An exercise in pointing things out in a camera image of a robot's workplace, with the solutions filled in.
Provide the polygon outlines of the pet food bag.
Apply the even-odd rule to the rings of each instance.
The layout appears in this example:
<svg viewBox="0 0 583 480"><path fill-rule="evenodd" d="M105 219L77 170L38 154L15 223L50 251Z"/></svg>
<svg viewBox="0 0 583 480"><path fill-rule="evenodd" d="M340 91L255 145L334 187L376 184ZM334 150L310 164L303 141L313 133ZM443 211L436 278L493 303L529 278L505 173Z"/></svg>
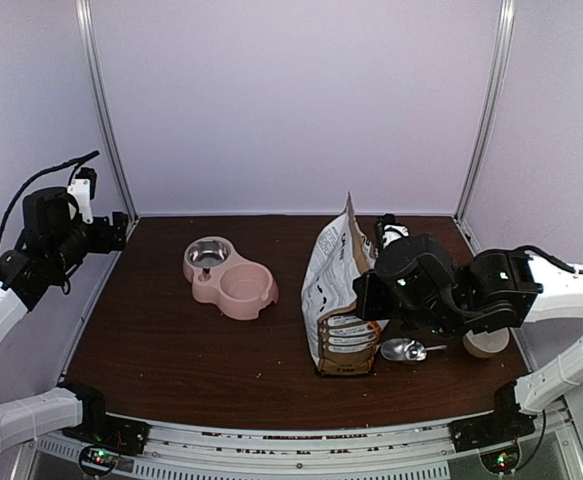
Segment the pet food bag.
<svg viewBox="0 0 583 480"><path fill-rule="evenodd" d="M387 322L357 316L353 282L372 269L375 259L375 245L362 232L348 199L317 236L301 288L308 348L322 376L357 377L373 369Z"/></svg>

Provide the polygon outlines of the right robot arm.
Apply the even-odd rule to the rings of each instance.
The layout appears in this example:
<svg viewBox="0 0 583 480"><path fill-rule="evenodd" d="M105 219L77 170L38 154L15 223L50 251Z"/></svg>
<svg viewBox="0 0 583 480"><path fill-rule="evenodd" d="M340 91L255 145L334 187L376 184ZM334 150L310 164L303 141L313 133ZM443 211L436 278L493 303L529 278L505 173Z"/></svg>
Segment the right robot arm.
<svg viewBox="0 0 583 480"><path fill-rule="evenodd" d="M403 237L381 247L374 266L352 287L359 318L397 318L445 337L583 319L583 266L532 245L485 250L459 266L435 237ZM484 433L506 440L522 415L539 414L582 382L583 334L541 369L502 388Z"/></svg>

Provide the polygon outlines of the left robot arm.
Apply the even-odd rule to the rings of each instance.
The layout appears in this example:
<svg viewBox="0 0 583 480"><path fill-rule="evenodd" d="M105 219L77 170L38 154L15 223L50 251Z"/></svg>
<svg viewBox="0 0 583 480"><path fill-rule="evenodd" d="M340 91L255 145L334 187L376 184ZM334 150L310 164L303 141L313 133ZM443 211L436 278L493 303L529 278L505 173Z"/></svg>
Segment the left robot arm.
<svg viewBox="0 0 583 480"><path fill-rule="evenodd" d="M23 229L13 249L0 257L0 344L52 287L67 290L71 275L89 254L126 246L129 217L93 214L90 181L49 187L22 202ZM94 444L115 433L101 392L79 382L0 404L0 454L46 433L77 428Z"/></svg>

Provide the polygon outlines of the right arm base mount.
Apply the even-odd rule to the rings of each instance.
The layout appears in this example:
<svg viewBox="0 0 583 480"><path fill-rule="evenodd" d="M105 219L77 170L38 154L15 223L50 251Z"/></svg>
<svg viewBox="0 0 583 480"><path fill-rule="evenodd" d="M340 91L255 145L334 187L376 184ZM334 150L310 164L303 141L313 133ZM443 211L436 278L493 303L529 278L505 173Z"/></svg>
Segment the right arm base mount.
<svg viewBox="0 0 583 480"><path fill-rule="evenodd" d="M482 466L501 477L512 475L521 466L519 439L535 432L537 415L521 411L516 386L517 382L511 381L496 390L490 413L448 424L455 451L480 450Z"/></svg>

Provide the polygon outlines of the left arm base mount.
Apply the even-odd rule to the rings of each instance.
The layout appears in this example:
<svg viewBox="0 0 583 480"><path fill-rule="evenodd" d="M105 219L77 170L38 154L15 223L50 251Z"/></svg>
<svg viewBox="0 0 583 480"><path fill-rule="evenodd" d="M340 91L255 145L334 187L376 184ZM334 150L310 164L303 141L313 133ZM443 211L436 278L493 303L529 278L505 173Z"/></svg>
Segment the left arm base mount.
<svg viewBox="0 0 583 480"><path fill-rule="evenodd" d="M147 423L108 414L104 394L86 384L62 382L59 387L73 393L82 404L82 422L61 432L84 443L77 460L84 474L101 479L113 472L123 456L144 453L150 430Z"/></svg>

